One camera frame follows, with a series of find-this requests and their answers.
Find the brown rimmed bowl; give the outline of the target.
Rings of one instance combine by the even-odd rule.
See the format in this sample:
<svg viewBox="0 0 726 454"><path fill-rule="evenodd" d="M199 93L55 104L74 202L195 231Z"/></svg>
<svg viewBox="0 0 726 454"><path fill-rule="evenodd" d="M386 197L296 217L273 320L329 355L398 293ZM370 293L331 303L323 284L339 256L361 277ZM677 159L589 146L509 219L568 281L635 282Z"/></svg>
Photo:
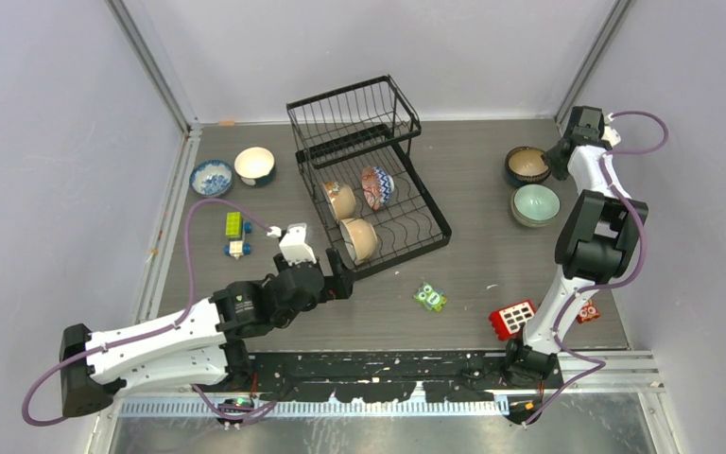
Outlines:
<svg viewBox="0 0 726 454"><path fill-rule="evenodd" d="M506 156L505 166L509 166L520 175L538 175L547 169L544 155L545 152L539 148L513 148Z"/></svg>

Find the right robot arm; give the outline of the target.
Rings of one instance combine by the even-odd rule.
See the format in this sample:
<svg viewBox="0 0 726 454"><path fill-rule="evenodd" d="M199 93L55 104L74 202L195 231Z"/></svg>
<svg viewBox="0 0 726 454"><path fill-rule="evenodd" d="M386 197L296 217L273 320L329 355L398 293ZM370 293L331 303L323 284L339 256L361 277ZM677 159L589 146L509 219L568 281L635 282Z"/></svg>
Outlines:
<svg viewBox="0 0 726 454"><path fill-rule="evenodd" d="M538 311L507 343L501 373L514 388L548 379L581 308L627 272L641 237L648 206L631 198L614 170L620 137L612 119L599 108L576 106L562 138L544 153L552 176L573 178L579 196L556 243L553 283Z"/></svg>

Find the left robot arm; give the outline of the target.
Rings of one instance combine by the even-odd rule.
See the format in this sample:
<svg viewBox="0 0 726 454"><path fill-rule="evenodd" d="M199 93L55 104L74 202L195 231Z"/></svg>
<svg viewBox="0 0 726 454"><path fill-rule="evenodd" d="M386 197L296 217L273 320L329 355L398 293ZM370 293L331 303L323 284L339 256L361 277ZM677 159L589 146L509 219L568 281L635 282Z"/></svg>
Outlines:
<svg viewBox="0 0 726 454"><path fill-rule="evenodd" d="M67 327L60 346L63 416L93 414L118 396L158 388L244 390L255 376L247 339L351 297L354 272L336 249L326 253L329 275L319 263L289 265L277 254L276 273L233 282L169 316L112 331L92 331L83 323Z"/></svg>

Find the dark teal bowl white foot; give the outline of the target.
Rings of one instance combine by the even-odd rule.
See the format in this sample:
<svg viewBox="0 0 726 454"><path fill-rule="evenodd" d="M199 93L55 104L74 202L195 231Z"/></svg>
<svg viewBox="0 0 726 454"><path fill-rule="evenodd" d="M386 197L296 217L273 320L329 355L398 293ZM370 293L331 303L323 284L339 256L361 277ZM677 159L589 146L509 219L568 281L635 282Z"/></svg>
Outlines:
<svg viewBox="0 0 726 454"><path fill-rule="evenodd" d="M234 171L240 181L248 186L267 185L276 175L275 157L267 148L246 148L235 157Z"/></svg>

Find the mint green bowl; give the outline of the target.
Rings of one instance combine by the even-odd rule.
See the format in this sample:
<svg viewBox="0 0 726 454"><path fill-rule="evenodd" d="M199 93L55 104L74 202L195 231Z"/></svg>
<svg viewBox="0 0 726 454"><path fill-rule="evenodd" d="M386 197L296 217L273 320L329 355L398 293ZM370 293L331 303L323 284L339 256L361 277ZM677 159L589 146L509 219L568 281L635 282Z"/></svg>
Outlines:
<svg viewBox="0 0 726 454"><path fill-rule="evenodd" d="M540 184L527 184L516 189L510 199L514 218L522 225L540 228L549 225L560 213L557 194Z"/></svg>

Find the teal bowl tan interior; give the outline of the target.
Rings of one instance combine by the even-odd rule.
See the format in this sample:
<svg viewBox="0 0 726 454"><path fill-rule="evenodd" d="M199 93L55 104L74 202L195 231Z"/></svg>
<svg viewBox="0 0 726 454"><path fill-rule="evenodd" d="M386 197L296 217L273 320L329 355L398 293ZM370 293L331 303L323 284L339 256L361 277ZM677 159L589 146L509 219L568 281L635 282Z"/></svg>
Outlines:
<svg viewBox="0 0 726 454"><path fill-rule="evenodd" d="M514 172L509 166L504 167L503 179L506 183L513 187L522 187L528 184L541 184L550 176L551 171L547 168L544 172L538 175L520 175Z"/></svg>

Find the blue white patterned bowl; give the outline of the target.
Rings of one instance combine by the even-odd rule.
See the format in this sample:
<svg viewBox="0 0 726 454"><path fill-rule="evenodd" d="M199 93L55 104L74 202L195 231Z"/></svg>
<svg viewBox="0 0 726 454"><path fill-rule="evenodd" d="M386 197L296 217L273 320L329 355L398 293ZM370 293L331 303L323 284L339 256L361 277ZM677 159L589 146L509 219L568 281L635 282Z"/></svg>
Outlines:
<svg viewBox="0 0 726 454"><path fill-rule="evenodd" d="M196 165L189 176L189 187L203 198L219 198L233 186L232 167L222 160L207 160Z"/></svg>

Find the black wire dish rack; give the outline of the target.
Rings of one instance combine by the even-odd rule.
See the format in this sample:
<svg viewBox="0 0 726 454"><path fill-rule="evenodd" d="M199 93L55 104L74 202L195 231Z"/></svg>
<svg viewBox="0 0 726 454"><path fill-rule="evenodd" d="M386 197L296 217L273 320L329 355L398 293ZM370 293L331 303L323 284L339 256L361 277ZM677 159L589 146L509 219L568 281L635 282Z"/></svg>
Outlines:
<svg viewBox="0 0 726 454"><path fill-rule="evenodd" d="M420 117L390 75L365 79L286 104L296 162L323 230L362 279L446 246L452 229L412 162ZM330 202L351 190L352 218L376 234L372 254L353 243Z"/></svg>

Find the cream bowl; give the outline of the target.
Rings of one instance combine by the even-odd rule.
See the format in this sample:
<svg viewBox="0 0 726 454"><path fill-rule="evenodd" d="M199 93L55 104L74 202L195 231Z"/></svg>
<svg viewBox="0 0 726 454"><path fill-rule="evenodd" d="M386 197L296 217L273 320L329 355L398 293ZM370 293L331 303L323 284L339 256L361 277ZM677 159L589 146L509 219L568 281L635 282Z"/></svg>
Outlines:
<svg viewBox="0 0 726 454"><path fill-rule="evenodd" d="M345 218L339 222L339 227L344 246L356 265L373 256L378 236L369 222L362 218Z"/></svg>
<svg viewBox="0 0 726 454"><path fill-rule="evenodd" d="M335 221L354 216L356 198L349 185L339 181L328 181L323 183L323 188Z"/></svg>

